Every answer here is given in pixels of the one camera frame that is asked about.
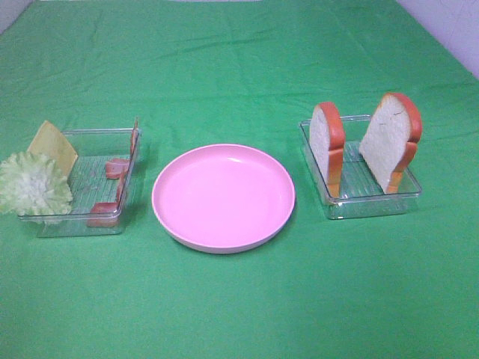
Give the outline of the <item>toy bread slice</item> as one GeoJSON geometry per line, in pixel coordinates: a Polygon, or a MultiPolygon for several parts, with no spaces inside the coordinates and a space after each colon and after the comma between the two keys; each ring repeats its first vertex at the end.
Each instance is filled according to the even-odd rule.
{"type": "Polygon", "coordinates": [[[345,132],[333,102],[321,102],[315,106],[309,144],[330,195],[340,197],[345,132]]]}
{"type": "Polygon", "coordinates": [[[360,154],[384,193],[398,192],[421,134],[421,114],[414,102],[403,93],[386,93],[359,145],[360,154]]]}

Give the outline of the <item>toy bacon strip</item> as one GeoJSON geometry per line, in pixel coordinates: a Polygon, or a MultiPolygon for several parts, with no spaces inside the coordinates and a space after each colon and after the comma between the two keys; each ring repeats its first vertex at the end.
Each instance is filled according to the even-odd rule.
{"type": "Polygon", "coordinates": [[[126,203],[126,172],[122,172],[116,187],[113,202],[96,202],[89,213],[88,227],[119,227],[123,224],[123,210],[126,203]]]}
{"type": "Polygon", "coordinates": [[[120,179],[129,170],[129,167],[133,161],[133,155],[138,140],[138,118],[135,119],[134,126],[132,128],[129,140],[129,158],[110,159],[105,164],[106,177],[108,179],[120,179]]]}

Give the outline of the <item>yellow toy cheese slice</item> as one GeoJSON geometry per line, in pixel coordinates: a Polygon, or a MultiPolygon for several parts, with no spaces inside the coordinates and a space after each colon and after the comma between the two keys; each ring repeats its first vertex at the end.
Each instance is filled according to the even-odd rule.
{"type": "Polygon", "coordinates": [[[68,177],[78,159],[78,154],[66,136],[56,126],[45,120],[31,141],[28,151],[44,154],[54,159],[63,175],[68,177]]]}

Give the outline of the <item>green toy lettuce leaf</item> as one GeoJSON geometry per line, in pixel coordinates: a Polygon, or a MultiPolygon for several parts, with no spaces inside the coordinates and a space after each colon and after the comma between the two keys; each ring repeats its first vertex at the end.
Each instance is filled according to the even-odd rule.
{"type": "Polygon", "coordinates": [[[68,215],[73,195],[62,170],[45,154],[19,152],[1,162],[1,213],[68,215]]]}

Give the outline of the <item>pink round plate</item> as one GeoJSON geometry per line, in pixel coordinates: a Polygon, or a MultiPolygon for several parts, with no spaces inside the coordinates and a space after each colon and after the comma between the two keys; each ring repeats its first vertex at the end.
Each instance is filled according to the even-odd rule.
{"type": "Polygon", "coordinates": [[[287,223],[296,202],[283,165],[253,147],[212,144],[160,172],[151,193],[160,224],[179,243],[212,254],[256,248],[287,223]]]}

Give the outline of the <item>green tablecloth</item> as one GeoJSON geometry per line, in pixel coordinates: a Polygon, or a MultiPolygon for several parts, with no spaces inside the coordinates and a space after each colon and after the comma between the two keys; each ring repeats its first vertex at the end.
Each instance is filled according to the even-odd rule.
{"type": "Polygon", "coordinates": [[[478,81],[395,1],[37,1],[1,36],[1,156],[45,120],[142,128],[122,234],[39,239],[1,217],[3,358],[476,358],[478,81]],[[327,219],[298,124],[399,91],[423,120],[418,208],[327,219]],[[150,205],[172,159],[241,143],[296,187],[252,251],[174,241],[150,205]]]}

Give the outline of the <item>clear right plastic tray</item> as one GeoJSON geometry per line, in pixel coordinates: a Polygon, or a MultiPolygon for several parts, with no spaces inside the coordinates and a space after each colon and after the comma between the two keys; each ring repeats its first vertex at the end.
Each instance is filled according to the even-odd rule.
{"type": "Polygon", "coordinates": [[[311,173],[322,208],[328,219],[369,218],[402,215],[418,208],[421,186],[409,169],[403,172],[398,193],[385,194],[359,152],[371,116],[357,114],[341,118],[346,134],[340,196],[332,197],[323,180],[309,143],[310,121],[299,123],[302,152],[311,173]]]}

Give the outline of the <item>clear plastic tray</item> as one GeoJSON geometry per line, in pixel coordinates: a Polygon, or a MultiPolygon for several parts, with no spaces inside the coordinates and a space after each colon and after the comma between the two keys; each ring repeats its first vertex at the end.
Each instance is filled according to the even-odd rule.
{"type": "Polygon", "coordinates": [[[63,134],[78,154],[68,177],[73,195],[72,210],[68,215],[19,216],[37,230],[38,237],[72,237],[114,235],[124,231],[141,194],[141,176],[138,157],[141,130],[138,129],[133,161],[126,173],[126,203],[123,210],[124,222],[119,227],[88,227],[91,208],[96,202],[113,202],[116,197],[118,179],[108,179],[105,164],[114,158],[129,158],[129,140],[132,128],[123,129],[75,129],[63,134]]]}
{"type": "Polygon", "coordinates": [[[398,193],[385,194],[359,152],[371,116],[357,114],[341,118],[346,134],[340,196],[332,197],[323,180],[309,143],[310,121],[299,123],[302,152],[311,173],[322,208],[328,219],[369,218],[402,215],[418,208],[421,186],[409,169],[403,172],[398,193]]]}

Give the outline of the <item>clear left plastic tray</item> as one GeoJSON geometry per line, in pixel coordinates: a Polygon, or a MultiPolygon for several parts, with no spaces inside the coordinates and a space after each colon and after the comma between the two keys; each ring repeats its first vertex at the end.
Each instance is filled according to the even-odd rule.
{"type": "Polygon", "coordinates": [[[138,129],[133,161],[126,173],[126,203],[123,210],[124,222],[119,227],[88,227],[91,208],[96,202],[113,202],[116,197],[118,179],[108,179],[105,164],[114,158],[129,158],[129,140],[132,128],[123,129],[75,129],[63,134],[78,154],[68,177],[73,195],[72,210],[68,215],[19,216],[37,230],[38,237],[72,237],[114,235],[124,231],[141,194],[141,176],[138,157],[141,130],[138,129]]]}

